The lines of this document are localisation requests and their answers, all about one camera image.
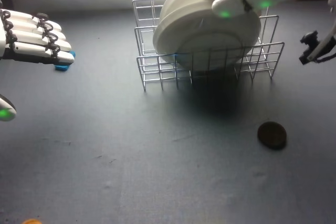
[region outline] orange object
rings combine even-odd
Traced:
[[[22,224],[42,224],[39,220],[29,219],[22,222]]]

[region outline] gray table surface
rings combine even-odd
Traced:
[[[68,72],[0,61],[18,111],[0,124],[0,223],[336,223],[336,60],[298,60],[333,16],[325,2],[271,14],[286,43],[273,82],[247,78],[223,100],[143,92],[132,12],[55,17],[77,53]],[[281,152],[257,141],[267,120],[287,130]]]

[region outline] silver wire basket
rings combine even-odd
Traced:
[[[166,81],[176,81],[176,86],[179,88],[180,80],[187,80],[191,84],[196,78],[208,78],[211,71],[213,50],[209,50],[207,55],[208,71],[196,72],[193,70],[194,53],[189,54],[175,54],[171,55],[172,62],[165,61],[167,55],[158,55],[153,46],[153,34],[159,24],[159,16],[161,8],[166,0],[133,0],[133,9],[136,20],[136,28],[134,29],[136,43],[138,46],[139,56],[137,57],[137,64],[144,90],[146,91],[146,84],[148,82],[160,82],[163,89],[163,83]],[[237,80],[242,73],[249,73],[252,80],[256,73],[266,72],[269,77],[274,76],[280,56],[285,46],[284,42],[273,42],[275,31],[278,25],[278,15],[268,15],[268,9],[264,16],[260,16],[261,32],[255,46],[249,48],[239,48],[249,51],[246,56],[238,60],[235,64],[226,66],[226,59],[229,50],[237,49],[223,49],[223,69],[222,77],[224,78],[229,73],[233,73]],[[176,63],[178,57],[188,57],[191,61],[191,69],[186,70]]]

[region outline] dark disc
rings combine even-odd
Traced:
[[[286,146],[287,133],[282,125],[276,122],[266,122],[258,129],[258,139],[268,148],[280,150]]]

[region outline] blue object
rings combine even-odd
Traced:
[[[76,57],[76,53],[74,51],[70,51],[69,53],[72,54],[72,56],[75,58]],[[59,65],[55,65],[55,69],[58,71],[67,71],[70,68],[70,66],[59,66]]]

